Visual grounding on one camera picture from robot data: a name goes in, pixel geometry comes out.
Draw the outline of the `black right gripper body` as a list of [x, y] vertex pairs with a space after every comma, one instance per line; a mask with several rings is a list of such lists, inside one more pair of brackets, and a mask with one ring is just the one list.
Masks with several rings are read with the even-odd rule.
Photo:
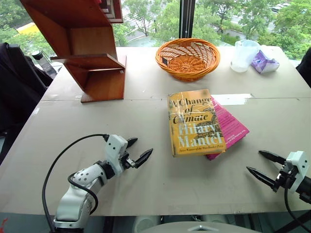
[[277, 175], [272, 190], [277, 192], [280, 187], [290, 189], [296, 180], [297, 174], [298, 168], [290, 162], [285, 162]]

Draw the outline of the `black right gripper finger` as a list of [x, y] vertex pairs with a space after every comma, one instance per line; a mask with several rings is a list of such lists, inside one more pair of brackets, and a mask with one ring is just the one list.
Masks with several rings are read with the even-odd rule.
[[259, 150], [259, 154], [262, 155], [264, 158], [283, 165], [286, 162], [286, 159], [269, 151], [266, 150]]
[[257, 170], [253, 167], [246, 167], [247, 170], [259, 181], [263, 182], [264, 184], [268, 185], [270, 188], [273, 188], [275, 185], [275, 181], [271, 178], [267, 177], [265, 174], [263, 174], [261, 171]]

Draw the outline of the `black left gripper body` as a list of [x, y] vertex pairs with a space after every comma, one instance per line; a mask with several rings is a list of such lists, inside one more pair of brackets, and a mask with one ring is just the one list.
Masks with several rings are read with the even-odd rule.
[[134, 168], [136, 166], [135, 162], [129, 158], [129, 153], [126, 151], [120, 155], [119, 164], [123, 170]]

